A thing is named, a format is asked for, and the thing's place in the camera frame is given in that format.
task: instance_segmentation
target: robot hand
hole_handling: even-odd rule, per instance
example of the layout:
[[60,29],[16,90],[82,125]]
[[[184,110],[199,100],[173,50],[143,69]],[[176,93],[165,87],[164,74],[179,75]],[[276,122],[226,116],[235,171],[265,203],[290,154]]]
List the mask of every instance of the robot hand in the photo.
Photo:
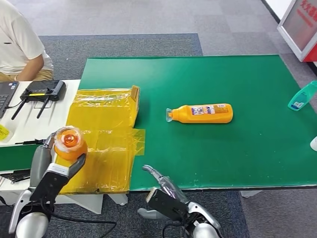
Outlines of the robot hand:
[[177,226],[183,226],[186,234],[191,238],[222,238],[219,231],[220,225],[204,207],[188,201],[182,190],[169,177],[149,165],[144,165],[143,169],[154,176],[161,187],[161,190],[154,187],[146,198],[146,202],[155,210],[137,210],[143,218],[178,221]]
[[50,201],[49,206],[53,209],[58,193],[85,164],[85,154],[82,154],[70,167],[52,163],[51,150],[54,135],[51,134],[34,153],[30,186],[18,197],[10,221],[9,234],[16,232],[17,238],[43,237],[51,216],[40,202]]

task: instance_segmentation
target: blue bottle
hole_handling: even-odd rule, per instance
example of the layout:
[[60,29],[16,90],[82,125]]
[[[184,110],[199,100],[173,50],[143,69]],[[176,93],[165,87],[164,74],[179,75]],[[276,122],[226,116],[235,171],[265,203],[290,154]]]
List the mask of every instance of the blue bottle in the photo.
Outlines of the blue bottle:
[[294,111],[298,111],[310,101],[316,91],[317,81],[312,81],[295,94],[295,96],[288,103],[288,107]]

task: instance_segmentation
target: bottle label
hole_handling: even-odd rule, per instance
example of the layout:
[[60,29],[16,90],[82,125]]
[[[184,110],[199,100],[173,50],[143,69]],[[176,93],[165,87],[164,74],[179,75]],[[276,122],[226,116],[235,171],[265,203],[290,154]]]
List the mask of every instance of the bottle label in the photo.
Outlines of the bottle label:
[[0,141],[2,140],[5,140],[5,138],[7,138],[9,135],[10,131],[8,130],[7,128],[0,125]]
[[228,108],[225,104],[214,104],[214,105],[203,105],[192,107],[192,114],[203,115],[203,114],[217,114],[217,113],[227,113]]
[[300,108],[303,105],[304,103],[299,103],[299,102],[294,102],[294,105],[296,106],[297,108]]

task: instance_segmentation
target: sign board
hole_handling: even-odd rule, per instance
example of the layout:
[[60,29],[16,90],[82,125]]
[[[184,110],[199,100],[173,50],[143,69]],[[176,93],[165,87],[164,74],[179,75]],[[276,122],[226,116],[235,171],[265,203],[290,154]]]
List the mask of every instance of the sign board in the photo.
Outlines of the sign board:
[[317,61],[317,0],[293,0],[278,30],[300,61]]

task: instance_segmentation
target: green mat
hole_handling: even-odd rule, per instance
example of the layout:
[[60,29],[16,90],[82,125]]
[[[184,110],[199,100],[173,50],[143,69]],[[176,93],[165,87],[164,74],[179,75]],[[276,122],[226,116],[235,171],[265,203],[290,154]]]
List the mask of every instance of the green mat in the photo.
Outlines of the green mat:
[[38,145],[0,147],[0,171],[29,169]]
[[[88,59],[79,89],[140,87],[146,130],[131,190],[157,185],[149,164],[182,188],[317,184],[317,116],[287,107],[300,88],[279,56]],[[166,108],[229,103],[229,124],[165,121]]]

